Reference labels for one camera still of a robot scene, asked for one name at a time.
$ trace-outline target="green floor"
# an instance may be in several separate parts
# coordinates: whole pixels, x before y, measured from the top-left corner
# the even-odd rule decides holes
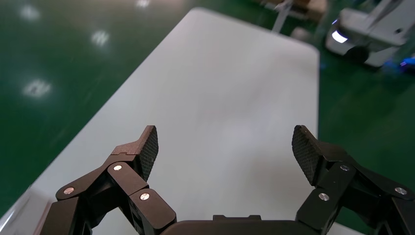
[[[0,0],[0,214],[42,173],[98,109],[193,7],[271,28],[275,13],[250,0]],[[366,166],[415,189],[411,124],[415,77],[369,70],[322,47],[339,10],[300,25],[321,51],[319,138],[342,145]],[[106,41],[104,47],[95,43]],[[27,87],[37,83],[38,88]],[[339,222],[366,232],[357,216]]]

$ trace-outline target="silver rivet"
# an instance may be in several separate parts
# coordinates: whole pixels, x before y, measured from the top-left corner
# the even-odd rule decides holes
[[[345,171],[350,170],[350,168],[347,165],[341,165],[340,169],[345,170]]]
[[[408,192],[406,192],[406,190],[404,190],[403,188],[395,188],[395,191],[397,191],[398,193],[400,193],[400,194],[402,194],[402,195],[405,195],[405,194],[407,194]]]
[[[330,199],[330,197],[328,197],[328,195],[325,193],[320,193],[319,198],[322,199],[323,201],[328,201]]]
[[[64,190],[64,194],[71,194],[75,189],[72,187],[69,187],[67,189]]]
[[[150,195],[149,195],[148,193],[143,193],[143,194],[140,196],[140,199],[141,199],[142,201],[145,201],[145,200],[147,200],[149,197],[150,197]]]

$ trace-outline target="black mechanical linkage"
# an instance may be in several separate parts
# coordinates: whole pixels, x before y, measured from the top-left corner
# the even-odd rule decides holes
[[[415,235],[412,190],[359,165],[341,147],[296,126],[294,156],[315,189],[295,221],[214,215],[177,222],[176,213],[147,184],[159,146],[155,126],[136,142],[117,146],[102,166],[56,193],[41,235],[91,235],[106,213],[120,208],[141,235],[325,235],[342,207],[356,212],[375,235]]]

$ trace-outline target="white robot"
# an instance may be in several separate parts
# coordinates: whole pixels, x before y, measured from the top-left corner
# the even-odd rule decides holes
[[[333,22],[326,48],[354,61],[382,66],[407,41],[415,0],[382,0],[369,14],[345,8]]]

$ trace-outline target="white tabletop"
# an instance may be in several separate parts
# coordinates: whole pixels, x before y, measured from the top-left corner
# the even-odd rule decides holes
[[[318,67],[319,53],[307,44],[193,9],[33,187],[54,196],[153,124],[160,151],[148,183],[178,221],[294,220],[312,187],[291,137],[296,124],[317,135]],[[117,209],[94,234],[136,232]]]

